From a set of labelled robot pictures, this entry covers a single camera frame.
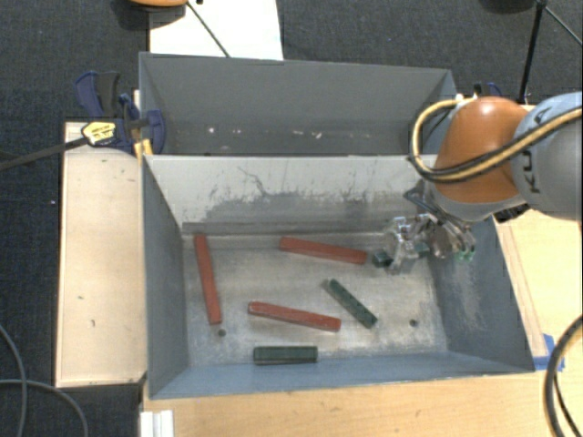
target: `green block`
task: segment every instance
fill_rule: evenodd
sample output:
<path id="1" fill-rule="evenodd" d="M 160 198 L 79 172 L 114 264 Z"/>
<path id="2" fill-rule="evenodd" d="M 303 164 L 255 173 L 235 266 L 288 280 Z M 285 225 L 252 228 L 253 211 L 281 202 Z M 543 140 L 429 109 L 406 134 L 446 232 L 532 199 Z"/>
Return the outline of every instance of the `green block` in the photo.
<path id="1" fill-rule="evenodd" d="M 315 346 L 258 346 L 253 350 L 253 362 L 260 366 L 272 364 L 304 364 L 318 360 Z"/>
<path id="2" fill-rule="evenodd" d="M 326 290 L 367 329 L 378 321 L 374 314 L 366 309 L 338 280 L 331 279 L 326 284 Z"/>

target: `dark floor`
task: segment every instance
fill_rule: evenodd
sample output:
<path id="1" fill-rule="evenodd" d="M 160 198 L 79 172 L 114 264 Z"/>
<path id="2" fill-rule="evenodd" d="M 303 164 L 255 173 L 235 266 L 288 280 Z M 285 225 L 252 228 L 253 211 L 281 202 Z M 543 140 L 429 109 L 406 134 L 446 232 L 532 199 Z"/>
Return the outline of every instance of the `dark floor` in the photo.
<path id="1" fill-rule="evenodd" d="M 581 34 L 583 0 L 549 0 Z M 458 89 L 495 82 L 516 97 L 535 14 L 532 0 L 278 0 L 285 58 L 450 68 Z M 0 0 L 0 150 L 24 154 L 61 140 L 84 114 L 72 83 L 94 69 L 138 85 L 147 14 L 122 0 Z M 545 16 L 529 84 L 532 102 L 581 89 L 581 48 Z M 59 158 L 0 173 L 0 323 L 28 377 L 51 382 L 55 352 Z M 17 368 L 0 342 L 0 379 Z M 74 391 L 92 436 L 137 432 L 138 389 Z M 0 391 L 0 435 L 15 435 L 18 389 Z M 75 414 L 31 391 L 26 435 L 80 435 Z"/>

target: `white paper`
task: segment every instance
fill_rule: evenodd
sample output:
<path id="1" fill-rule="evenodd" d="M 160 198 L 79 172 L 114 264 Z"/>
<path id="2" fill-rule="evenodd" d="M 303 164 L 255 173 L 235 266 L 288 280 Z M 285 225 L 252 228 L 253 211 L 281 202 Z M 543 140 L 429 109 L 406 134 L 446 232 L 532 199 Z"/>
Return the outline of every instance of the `white paper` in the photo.
<path id="1" fill-rule="evenodd" d="M 190 3 L 219 39 L 230 56 L 282 60 L 280 24 L 275 0 L 204 0 Z M 224 56 L 199 19 L 184 8 L 185 15 L 150 15 L 149 49 L 155 54 Z M 176 9 L 181 15 L 182 8 Z"/>

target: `yellow cable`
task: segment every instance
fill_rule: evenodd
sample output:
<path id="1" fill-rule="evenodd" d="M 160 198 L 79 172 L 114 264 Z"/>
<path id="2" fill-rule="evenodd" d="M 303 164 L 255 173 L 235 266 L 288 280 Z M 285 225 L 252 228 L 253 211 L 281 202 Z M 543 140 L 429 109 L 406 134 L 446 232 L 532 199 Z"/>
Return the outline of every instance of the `yellow cable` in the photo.
<path id="1" fill-rule="evenodd" d="M 411 136 L 411 150 L 413 154 L 414 163 L 426 174 L 432 175 L 436 171 L 439 171 L 439 169 L 428 167 L 426 164 L 423 163 L 423 160 L 421 159 L 421 155 L 419 152 L 419 136 L 421 134 L 423 123 L 425 122 L 427 117 L 432 115 L 436 110 L 439 110 L 440 108 L 452 107 L 467 100 L 468 99 L 454 99 L 437 102 L 436 104 L 433 104 L 429 108 L 427 108 L 419 116 L 419 118 L 417 118 Z M 521 149 L 530 146 L 531 144 L 539 140 L 541 137 L 552 133 L 555 129 L 558 129 L 564 123 L 567 123 L 577 117 L 581 117 L 581 108 L 572 110 L 564 115 L 561 115 L 560 117 L 557 117 L 549 121 L 543 127 L 535 129 L 532 131 L 532 133 L 523 137 L 520 141 L 516 142 L 512 147 L 509 147 L 508 149 L 499 152 L 498 154 L 488 158 L 487 160 L 480 164 L 476 164 L 475 166 L 462 171 L 453 171 L 451 173 L 438 176 L 433 175 L 432 180 L 434 181 L 462 180 L 471 178 L 476 174 L 483 173 L 486 169 L 501 164 L 502 162 L 509 159 L 511 156 L 516 154 Z"/>

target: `red wooden stick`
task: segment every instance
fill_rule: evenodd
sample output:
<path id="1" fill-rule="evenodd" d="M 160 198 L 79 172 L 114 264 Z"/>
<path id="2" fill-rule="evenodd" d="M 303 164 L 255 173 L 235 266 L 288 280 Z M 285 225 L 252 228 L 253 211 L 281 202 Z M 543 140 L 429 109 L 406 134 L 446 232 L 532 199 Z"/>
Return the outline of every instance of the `red wooden stick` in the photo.
<path id="1" fill-rule="evenodd" d="M 315 258 L 341 260 L 352 264 L 364 264 L 368 259 L 365 251 L 358 249 L 342 248 L 331 244 L 315 243 L 305 239 L 282 237 L 280 249 L 283 251 L 313 256 Z"/>
<path id="2" fill-rule="evenodd" d="M 205 235 L 194 236 L 194 249 L 197 254 L 200 283 L 202 284 L 204 302 L 207 305 L 209 324 L 220 324 L 222 322 L 222 315 L 220 314 L 219 294 L 217 293 L 217 287 L 215 286 L 209 245 Z"/>
<path id="3" fill-rule="evenodd" d="M 315 314 L 306 310 L 284 308 L 283 306 L 259 301 L 249 303 L 248 313 L 253 316 L 282 320 L 283 322 L 328 331 L 338 331 L 342 324 L 342 321 L 335 317 L 323 316 L 322 314 Z"/>

